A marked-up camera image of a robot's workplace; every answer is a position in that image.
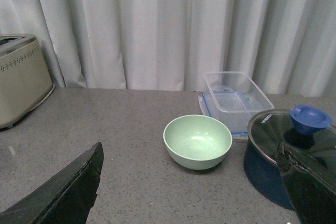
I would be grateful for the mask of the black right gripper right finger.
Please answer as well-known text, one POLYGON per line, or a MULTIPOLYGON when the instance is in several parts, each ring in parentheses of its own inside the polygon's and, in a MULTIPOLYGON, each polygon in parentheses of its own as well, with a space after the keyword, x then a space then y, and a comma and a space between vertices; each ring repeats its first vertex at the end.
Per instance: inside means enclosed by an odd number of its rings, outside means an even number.
POLYGON ((281 142, 275 160, 301 223, 335 223, 335 174, 313 157, 281 142))

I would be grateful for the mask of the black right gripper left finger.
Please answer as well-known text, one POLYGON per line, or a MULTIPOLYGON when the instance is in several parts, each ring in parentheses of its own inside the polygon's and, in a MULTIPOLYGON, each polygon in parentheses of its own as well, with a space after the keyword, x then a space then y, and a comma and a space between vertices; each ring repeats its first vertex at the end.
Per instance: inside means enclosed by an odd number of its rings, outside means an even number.
POLYGON ((1 223, 86 223, 104 160, 100 142, 28 196, 1 212, 1 223))

